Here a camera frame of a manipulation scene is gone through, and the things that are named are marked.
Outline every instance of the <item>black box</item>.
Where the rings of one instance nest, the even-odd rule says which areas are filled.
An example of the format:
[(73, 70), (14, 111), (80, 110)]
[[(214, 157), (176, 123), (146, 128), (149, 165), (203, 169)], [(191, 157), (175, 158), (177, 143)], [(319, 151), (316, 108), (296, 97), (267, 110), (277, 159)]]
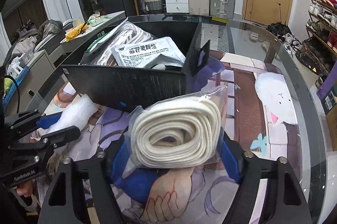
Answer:
[[(206, 64), (210, 43), (202, 49), (201, 23), (184, 21), (140, 21), (130, 17), (143, 30), (157, 38), (169, 36), (186, 56), (180, 71), (160, 71), (143, 68), (78, 65), (95, 38), (78, 47), (60, 65), (75, 90), (87, 94), (94, 103), (131, 112), (138, 105), (148, 107), (158, 101), (193, 93), (193, 76)], [(115, 26), (105, 28), (105, 33)], [(200, 53), (205, 52), (200, 63)]]

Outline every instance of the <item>white cat illustration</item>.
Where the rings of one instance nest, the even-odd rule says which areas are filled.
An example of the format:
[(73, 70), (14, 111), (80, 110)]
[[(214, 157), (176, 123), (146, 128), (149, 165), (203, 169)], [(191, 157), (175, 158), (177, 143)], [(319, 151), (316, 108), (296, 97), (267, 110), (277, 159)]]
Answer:
[(284, 77), (271, 72), (259, 75), (255, 90), (261, 102), (271, 112), (272, 123), (297, 124), (294, 105)]

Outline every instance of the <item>cardboard box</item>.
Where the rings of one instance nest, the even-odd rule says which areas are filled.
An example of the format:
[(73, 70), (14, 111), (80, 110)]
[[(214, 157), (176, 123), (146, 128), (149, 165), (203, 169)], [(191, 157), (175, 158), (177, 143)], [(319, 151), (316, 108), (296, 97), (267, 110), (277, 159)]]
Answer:
[(332, 150), (337, 151), (337, 85), (334, 85), (324, 99), (321, 100), (326, 113)]

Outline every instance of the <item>metal screw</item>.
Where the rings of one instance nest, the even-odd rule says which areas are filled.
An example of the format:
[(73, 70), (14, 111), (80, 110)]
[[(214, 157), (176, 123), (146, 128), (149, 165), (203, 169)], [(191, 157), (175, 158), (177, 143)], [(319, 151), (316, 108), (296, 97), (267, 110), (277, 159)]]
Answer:
[(254, 156), (254, 153), (251, 151), (245, 151), (244, 152), (245, 157), (247, 158), (252, 158)]
[(279, 160), (279, 162), (281, 162), (283, 164), (286, 164), (288, 162), (288, 160), (284, 157), (280, 157), (278, 160)]
[(63, 164), (69, 164), (71, 162), (71, 158), (64, 158), (62, 162)]
[(104, 157), (105, 157), (105, 152), (104, 152), (104, 151), (97, 152), (97, 153), (96, 153), (96, 156), (97, 156), (98, 158), (104, 158)]

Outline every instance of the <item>round glass tabletop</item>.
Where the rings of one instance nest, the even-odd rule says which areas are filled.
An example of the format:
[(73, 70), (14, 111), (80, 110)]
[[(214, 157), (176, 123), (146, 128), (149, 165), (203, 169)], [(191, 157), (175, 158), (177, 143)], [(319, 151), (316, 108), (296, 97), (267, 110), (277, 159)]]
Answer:
[[(312, 221), (317, 223), (326, 191), (326, 148), (313, 100), (315, 90), (309, 90), (296, 65), (296, 57), (289, 55), (270, 32), (240, 21), (180, 14), (137, 16), (130, 17), (129, 21), (149, 24), (179, 21), (200, 26), (195, 32), (197, 47), (202, 48), (210, 41), (210, 56), (225, 67), (211, 76), (203, 87), (229, 86), (225, 132), (244, 150), (251, 150), (258, 157), (271, 160), (286, 157), (308, 201)], [(261, 75), (265, 80), (256, 84)], [(281, 79), (278, 84), (275, 84), (275, 77)], [(68, 82), (63, 69), (58, 67), (34, 95), (27, 110), (38, 109), (49, 115), (64, 111), (79, 99), (80, 95)], [(83, 129), (80, 141), (69, 145), (62, 156), (67, 153), (74, 160), (89, 158), (97, 149), (105, 149), (111, 141), (118, 139), (127, 125), (128, 113), (100, 106)], [(178, 172), (157, 172), (155, 180), (147, 185), (150, 191), (133, 194), (125, 185), (140, 179), (147, 181), (151, 174), (146, 171), (137, 173), (131, 165), (123, 171), (124, 187), (115, 185), (113, 188), (121, 211), (130, 223), (163, 220), (222, 223), (238, 188), (226, 179), (227, 172), (222, 164), (213, 164)], [(170, 198), (162, 192), (160, 185)], [(175, 197), (177, 206), (172, 209), (169, 201), (174, 196), (174, 189), (186, 188), (189, 190)], [(251, 223), (259, 222), (266, 188), (267, 181), (261, 180)], [(163, 206), (170, 207), (168, 215), (159, 213)]]

